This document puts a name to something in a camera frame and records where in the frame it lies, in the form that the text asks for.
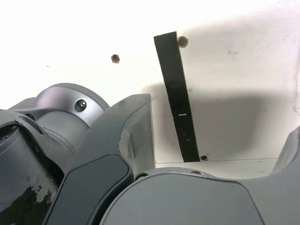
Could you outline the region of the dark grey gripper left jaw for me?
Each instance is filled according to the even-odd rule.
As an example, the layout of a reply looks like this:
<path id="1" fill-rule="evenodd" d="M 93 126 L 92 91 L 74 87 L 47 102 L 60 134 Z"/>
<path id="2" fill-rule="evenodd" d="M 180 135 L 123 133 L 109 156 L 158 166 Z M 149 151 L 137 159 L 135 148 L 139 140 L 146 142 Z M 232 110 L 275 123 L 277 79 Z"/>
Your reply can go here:
<path id="1" fill-rule="evenodd" d="M 71 162 L 46 225 L 98 225 L 109 205 L 155 168 L 150 94 L 131 95 L 89 128 Z"/>

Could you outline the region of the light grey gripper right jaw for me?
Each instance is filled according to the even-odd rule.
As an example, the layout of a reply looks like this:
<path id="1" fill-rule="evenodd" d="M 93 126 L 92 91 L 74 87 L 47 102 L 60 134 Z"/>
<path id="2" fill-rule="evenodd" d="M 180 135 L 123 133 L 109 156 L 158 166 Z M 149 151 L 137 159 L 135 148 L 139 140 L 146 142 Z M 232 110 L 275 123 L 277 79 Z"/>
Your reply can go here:
<path id="1" fill-rule="evenodd" d="M 103 225 L 297 225 L 300 131 L 292 131 L 272 173 L 229 180 L 189 169 L 157 169 L 122 191 Z"/>

